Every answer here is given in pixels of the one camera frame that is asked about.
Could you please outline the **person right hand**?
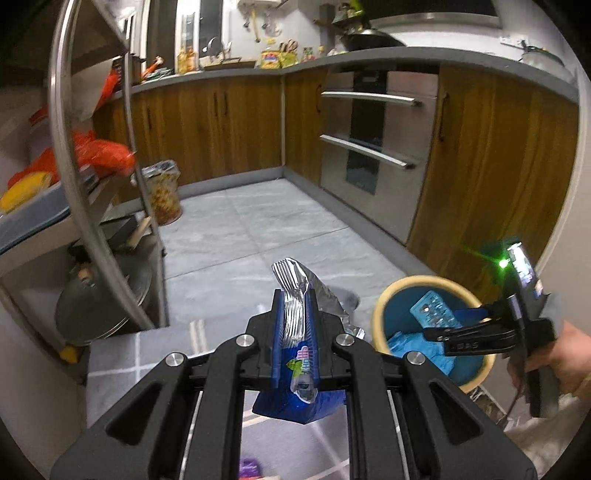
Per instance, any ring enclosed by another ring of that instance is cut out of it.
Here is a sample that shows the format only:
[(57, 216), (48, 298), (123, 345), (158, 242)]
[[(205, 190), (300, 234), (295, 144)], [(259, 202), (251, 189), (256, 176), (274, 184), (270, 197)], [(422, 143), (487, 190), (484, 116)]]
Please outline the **person right hand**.
[(569, 322), (564, 323), (558, 339), (536, 350), (526, 362), (528, 372), (549, 366), (560, 384), (562, 394), (590, 401), (591, 338)]

